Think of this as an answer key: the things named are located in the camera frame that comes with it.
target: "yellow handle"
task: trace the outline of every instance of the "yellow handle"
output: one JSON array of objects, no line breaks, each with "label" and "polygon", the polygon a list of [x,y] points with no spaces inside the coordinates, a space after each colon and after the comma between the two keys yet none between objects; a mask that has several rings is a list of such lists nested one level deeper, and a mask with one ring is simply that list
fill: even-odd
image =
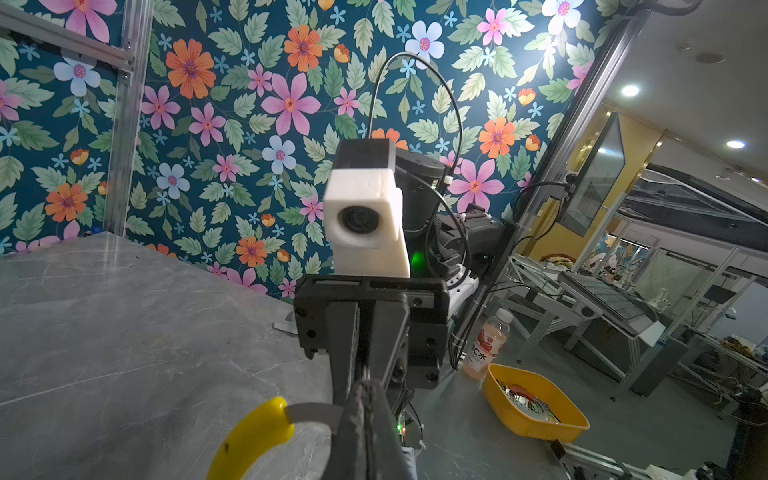
[{"label": "yellow handle", "polygon": [[295,427],[287,406],[285,399],[276,397],[237,424],[219,447],[207,480],[240,480],[264,452],[291,440]]}]

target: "yellow wall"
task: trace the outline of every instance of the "yellow wall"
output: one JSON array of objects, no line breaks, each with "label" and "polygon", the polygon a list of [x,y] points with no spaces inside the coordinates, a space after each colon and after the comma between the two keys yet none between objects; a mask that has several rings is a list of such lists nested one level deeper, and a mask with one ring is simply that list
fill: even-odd
[{"label": "yellow wall", "polygon": [[[608,114],[611,111],[605,105],[600,106],[592,122],[590,122],[587,133],[584,134],[580,144],[577,145],[576,150],[568,160],[569,170],[579,171],[584,165],[584,161],[587,159],[595,141],[607,123]],[[636,179],[639,178],[644,170],[649,156],[656,148],[656,143],[661,139],[663,133],[660,129],[649,127],[622,113],[619,113],[619,123],[626,164],[604,202],[606,207],[612,205],[619,195],[634,186]],[[531,235],[541,235],[549,228],[553,217],[558,211],[558,204],[557,200],[548,200],[545,203],[540,212],[541,216],[533,226]],[[539,260],[542,256],[550,253],[566,253],[571,257],[578,258],[579,253],[584,249],[590,237],[597,229],[603,215],[605,215],[605,210],[600,210],[592,221],[589,231],[583,237],[579,237],[576,233],[557,224],[552,228],[551,232],[538,242],[529,240],[529,243],[524,244],[519,252],[534,260]]]}]

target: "orange flower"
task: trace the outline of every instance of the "orange flower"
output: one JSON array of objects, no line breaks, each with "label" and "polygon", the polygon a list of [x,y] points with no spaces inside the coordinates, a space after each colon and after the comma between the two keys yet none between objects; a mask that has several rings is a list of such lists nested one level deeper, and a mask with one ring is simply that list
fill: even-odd
[{"label": "orange flower", "polygon": [[531,88],[523,88],[520,90],[520,94],[518,95],[518,100],[523,105],[531,103],[534,98],[536,98],[536,92]]},{"label": "orange flower", "polygon": [[277,219],[269,214],[264,214],[261,216],[261,223],[263,223],[265,227],[273,226],[275,224],[275,220]]},{"label": "orange flower", "polygon": [[343,43],[339,43],[333,50],[333,57],[339,63],[347,63],[349,61],[349,49]]},{"label": "orange flower", "polygon": [[168,80],[174,87],[181,85],[181,94],[192,98],[192,92],[198,98],[208,96],[208,87],[213,87],[216,74],[209,70],[214,67],[214,60],[207,51],[201,55],[203,45],[197,40],[187,43],[179,40],[174,43],[174,51],[165,58],[165,64],[173,70],[168,73]]},{"label": "orange flower", "polygon": [[240,255],[240,261],[248,266],[262,266],[266,258],[266,245],[256,240],[256,237],[241,238],[237,254]]},{"label": "orange flower", "polygon": [[397,130],[393,130],[392,128],[390,128],[389,130],[386,131],[386,136],[384,135],[383,128],[379,128],[378,130],[374,130],[373,132],[371,132],[371,138],[385,138],[385,137],[395,142],[395,146],[397,148],[408,150],[408,142],[406,142],[405,140],[400,140],[400,132],[398,132]]},{"label": "orange flower", "polygon": [[299,65],[299,71],[307,71],[319,65],[317,58],[323,54],[323,47],[317,43],[320,41],[317,30],[310,31],[308,25],[300,25],[298,30],[290,29],[288,38],[290,40],[286,40],[285,49],[286,53],[290,53],[288,63],[291,67]]},{"label": "orange flower", "polygon": [[78,148],[69,155],[69,159],[75,165],[82,165],[88,159],[88,151],[82,148]]},{"label": "orange flower", "polygon": [[170,249],[163,245],[162,243],[157,244],[157,248],[154,247],[153,243],[150,243],[147,245],[147,248],[150,250],[154,250],[156,252],[162,253],[163,255],[168,255],[169,257],[175,258],[176,260],[179,260],[179,257],[176,256],[175,253],[168,253],[170,252]]},{"label": "orange flower", "polygon": [[45,213],[53,215],[54,222],[63,222],[65,218],[71,222],[85,211],[83,202],[87,199],[88,195],[83,193],[80,185],[70,187],[69,184],[61,184],[58,191],[49,193],[45,198],[45,201],[50,202],[45,206]]},{"label": "orange flower", "polygon": [[536,135],[531,135],[525,139],[525,150],[538,151],[541,148],[541,140]]},{"label": "orange flower", "polygon": [[499,155],[509,153],[509,146],[515,142],[515,124],[507,122],[504,117],[499,117],[496,122],[489,120],[485,124],[485,130],[480,132],[480,151],[488,154],[490,158],[498,158]]}]

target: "plastic bottle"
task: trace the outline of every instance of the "plastic bottle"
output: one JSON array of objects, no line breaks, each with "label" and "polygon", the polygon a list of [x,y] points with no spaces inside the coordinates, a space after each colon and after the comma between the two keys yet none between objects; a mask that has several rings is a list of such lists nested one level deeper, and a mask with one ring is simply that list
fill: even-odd
[{"label": "plastic bottle", "polygon": [[473,379],[482,379],[488,371],[488,364],[498,355],[498,351],[509,337],[509,324],[515,317],[507,310],[498,309],[488,319],[475,340],[472,349],[464,359],[464,371]]}]

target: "camera lens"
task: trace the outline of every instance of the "camera lens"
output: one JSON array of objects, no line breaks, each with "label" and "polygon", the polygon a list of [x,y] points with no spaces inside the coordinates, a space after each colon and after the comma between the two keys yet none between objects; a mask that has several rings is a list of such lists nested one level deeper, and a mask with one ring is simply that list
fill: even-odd
[{"label": "camera lens", "polygon": [[341,211],[341,221],[354,233],[371,233],[379,226],[379,214],[368,207],[347,207]]}]

